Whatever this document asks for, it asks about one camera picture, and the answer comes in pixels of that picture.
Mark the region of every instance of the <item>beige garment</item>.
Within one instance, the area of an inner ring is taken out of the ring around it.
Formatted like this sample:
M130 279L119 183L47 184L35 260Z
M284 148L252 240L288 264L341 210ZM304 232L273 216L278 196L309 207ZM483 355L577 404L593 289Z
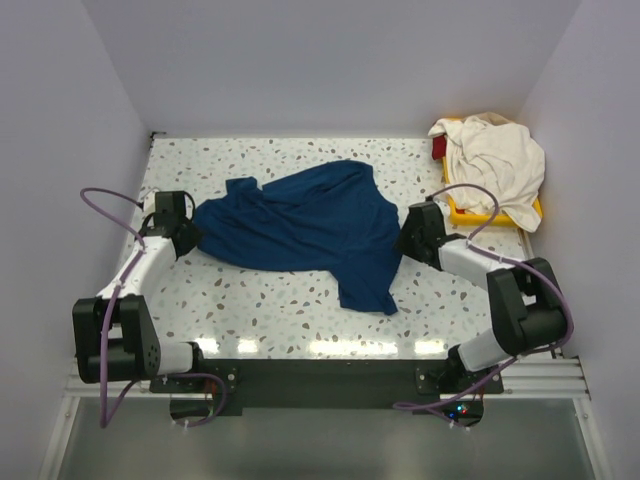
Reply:
M529 129L496 113L462 120L442 118L429 130L429 138L447 135L449 182L475 183L492 192L500 208L528 232L540 224L532 204L544 179L544 151ZM448 192L456 205L475 214L493 211L486 194L471 188Z

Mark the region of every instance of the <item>wall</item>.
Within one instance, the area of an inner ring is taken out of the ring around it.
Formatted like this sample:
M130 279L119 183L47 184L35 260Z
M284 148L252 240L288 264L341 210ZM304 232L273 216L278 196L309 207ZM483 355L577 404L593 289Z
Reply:
M134 106L174 135L423 136L515 116L579 0L84 0Z
M640 466L638 18L636 0L584 0L520 117L547 152L534 247L575 312L570 350L621 479Z
M75 0L4 0L0 65L0 477L27 479L71 366L71 307L113 273L123 238L78 192L134 193L148 135Z

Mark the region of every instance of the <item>table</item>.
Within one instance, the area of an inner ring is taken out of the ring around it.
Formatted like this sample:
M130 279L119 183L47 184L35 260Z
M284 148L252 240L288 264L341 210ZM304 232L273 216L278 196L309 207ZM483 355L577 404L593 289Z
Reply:
M430 148L421 139L155 138L140 199L157 188L187 190L200 203L224 196L229 178L265 184L351 158L374 167L378 189L398 206L402 224L409 205L443 184ZM141 222L136 211L133 225ZM512 257L525 256L524 240L522 232L498 227L477 237ZM131 248L129 240L121 263ZM258 272L194 250L166 272L149 308L161 340L196 340L209 358L444 358L450 346L490 326L484 290L407 257L391 293L395 315L354 312L340 308L328 272Z

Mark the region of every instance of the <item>blue cloth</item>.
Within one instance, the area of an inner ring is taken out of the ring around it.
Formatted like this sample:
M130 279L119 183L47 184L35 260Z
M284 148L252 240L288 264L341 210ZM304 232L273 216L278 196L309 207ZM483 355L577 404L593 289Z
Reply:
M328 270L340 305L360 312L398 309L389 286L402 255L396 206L373 181L370 165L352 160L304 170L258 188L227 180L227 196L196 209L205 236L198 248L225 262L271 271Z

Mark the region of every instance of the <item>red object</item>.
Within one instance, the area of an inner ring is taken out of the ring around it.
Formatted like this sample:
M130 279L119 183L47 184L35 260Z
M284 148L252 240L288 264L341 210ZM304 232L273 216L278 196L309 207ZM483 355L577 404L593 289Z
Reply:
M431 157L434 160L440 160L447 154L447 136L440 135L433 139L433 149L431 150Z

